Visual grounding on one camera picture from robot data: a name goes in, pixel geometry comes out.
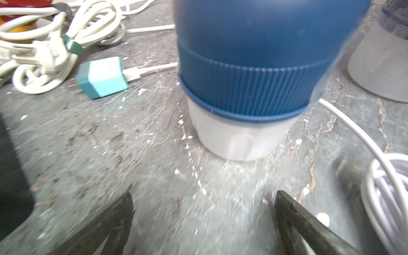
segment blue container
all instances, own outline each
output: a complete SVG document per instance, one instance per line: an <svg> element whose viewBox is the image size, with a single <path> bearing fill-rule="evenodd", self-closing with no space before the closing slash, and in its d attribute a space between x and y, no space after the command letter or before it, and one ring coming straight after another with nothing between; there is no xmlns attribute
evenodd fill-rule
<svg viewBox="0 0 408 255"><path fill-rule="evenodd" d="M247 122L299 115L370 0L174 0L180 80Z"/></svg>

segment gray concrete floor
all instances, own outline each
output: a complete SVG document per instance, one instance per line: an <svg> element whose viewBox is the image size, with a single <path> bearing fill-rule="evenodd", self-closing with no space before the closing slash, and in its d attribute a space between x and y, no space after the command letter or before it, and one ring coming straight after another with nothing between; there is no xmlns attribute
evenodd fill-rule
<svg viewBox="0 0 408 255"><path fill-rule="evenodd" d="M365 91L346 70L378 10L370 8L324 99L380 147L408 154L406 104ZM128 28L172 24L171 1L157 0L125 22ZM120 45L90 48L80 62L116 55L126 68L176 62L176 36L127 36ZM359 201L358 185L373 156L322 107L301 115L267 157L236 162L201 145L174 70L97 100L68 87L75 73L42 95L0 89L0 112L37 201L28 220L0 243L0 254L48 253L130 184L135 214L125 255L277 254L281 242L269 203L279 189L314 215L327 213L330 229L364 254L384 254ZM192 138L182 139L184 132Z"/></svg>

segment translucent plastic base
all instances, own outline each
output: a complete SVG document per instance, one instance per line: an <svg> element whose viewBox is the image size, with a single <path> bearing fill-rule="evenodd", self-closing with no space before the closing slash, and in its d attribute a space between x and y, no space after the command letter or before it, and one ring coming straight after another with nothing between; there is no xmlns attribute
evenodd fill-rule
<svg viewBox="0 0 408 255"><path fill-rule="evenodd" d="M297 117L272 123L248 123L215 115L189 97L188 108L198 138L208 150L229 160L256 160L266 156L285 137Z"/></svg>
<svg viewBox="0 0 408 255"><path fill-rule="evenodd" d="M361 87L385 98L408 102L408 41L378 23L354 51L347 70Z"/></svg>

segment ribbed blue band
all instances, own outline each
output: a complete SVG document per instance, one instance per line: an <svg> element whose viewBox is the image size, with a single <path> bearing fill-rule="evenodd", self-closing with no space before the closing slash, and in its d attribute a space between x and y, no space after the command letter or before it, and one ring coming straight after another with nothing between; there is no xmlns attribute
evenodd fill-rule
<svg viewBox="0 0 408 255"><path fill-rule="evenodd" d="M276 121L281 121L281 120L286 120L286 119L296 117L307 108L307 105L306 105L302 108L299 108L289 113L284 113L284 114L279 114L279 115L270 115L270 116L253 116L253 115L242 115L242 114L232 113L232 112L223 110L221 108L212 106L211 104L200 99L186 86L182 75L179 75L179 79L180 79L180 85L182 86L186 94L194 102L196 102L198 105L200 105L201 107L203 107L204 109L207 109L208 111L212 113L215 113L217 115L220 115L222 117L232 119L232 120L239 120L243 122L253 122L253 123L276 122Z"/></svg>
<svg viewBox="0 0 408 255"><path fill-rule="evenodd" d="M178 45L186 93L219 115L250 122L283 120L302 112L332 62L286 68L242 67L205 58L180 42Z"/></svg>

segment white cable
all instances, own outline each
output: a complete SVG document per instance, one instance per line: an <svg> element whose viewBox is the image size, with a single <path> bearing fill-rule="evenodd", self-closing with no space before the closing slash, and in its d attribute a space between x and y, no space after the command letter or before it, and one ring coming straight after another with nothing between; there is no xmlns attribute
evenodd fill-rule
<svg viewBox="0 0 408 255"><path fill-rule="evenodd" d="M141 11L143 11L144 9L146 9L149 4L153 3L155 0L148 0L146 3L144 3L141 7L133 10L133 11L128 11L128 7L126 6L126 11L123 12L123 15L131 15L131 14L137 14Z"/></svg>
<svg viewBox="0 0 408 255"><path fill-rule="evenodd" d="M361 198L368 217L390 255L406 255L408 251L408 156L384 154L378 145L349 117L329 102L319 103L343 120L367 145L374 160L361 184ZM390 160L396 161L398 173Z"/></svg>
<svg viewBox="0 0 408 255"><path fill-rule="evenodd" d="M176 67L176 66L177 66L177 62L176 63L170 63L170 64L162 64L162 65L155 66L155 67L140 68L139 69L139 74L144 74L144 73L147 73L147 72L150 72L150 71L161 70L161 69Z"/></svg>
<svg viewBox="0 0 408 255"><path fill-rule="evenodd" d="M87 48L92 44L115 44L119 42L125 34L174 29L174 25L165 25L126 30L125 26L121 23L123 19L122 15L139 13L147 8L153 1L154 0L148 0L140 8L133 11L122 11L116 0L78 0L76 2L69 2L68 5L75 16L66 34L81 45L82 48ZM19 33L9 32L16 27L54 14L56 15L51 23L44 27ZM54 7L44 7L0 8L0 15L25 15L1 25L0 39L9 41L26 40L48 35L50 42L49 44L16 44L0 40L0 47L5 49L2 55L5 59L10 59L10 56L13 56L13 58L16 57L17 62L20 61L20 64L24 63L16 68L18 64L15 61L6 62L0 67L0 79L2 75L6 75L8 71L16 68L12 76L12 81L14 86L23 93L45 93L60 85L64 79L66 79L67 75L69 75L78 58L73 57L69 52L62 53L60 51L61 47L54 44L59 42L55 36L60 36L62 27L64 25L66 26L66 14ZM39 46L43 47L42 51L38 50L37 47ZM44 49L44 47L54 47L55 49L47 50L46 48ZM48 54L48 58L39 56L38 58L40 59L36 59L36 56L28 55L27 57L24 55L33 50L37 50L38 54ZM57 68L57 72L54 72L51 67Z"/></svg>
<svg viewBox="0 0 408 255"><path fill-rule="evenodd" d="M171 30L174 29L175 25L165 25L165 26L157 26L157 27L142 27L142 28L133 28L127 29L126 34L133 34L133 33L145 33L145 32L153 32L153 31L163 31L163 30Z"/></svg>

